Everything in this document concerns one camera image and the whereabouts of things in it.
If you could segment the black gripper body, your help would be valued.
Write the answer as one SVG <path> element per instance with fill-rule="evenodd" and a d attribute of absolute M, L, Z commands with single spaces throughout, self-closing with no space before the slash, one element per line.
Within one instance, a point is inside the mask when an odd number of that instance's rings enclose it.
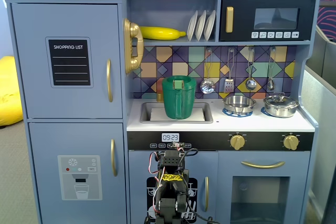
<path fill-rule="evenodd" d="M 180 150 L 166 150 L 157 152 L 157 168 L 159 173 L 187 174 L 185 169 L 185 152 Z"/>

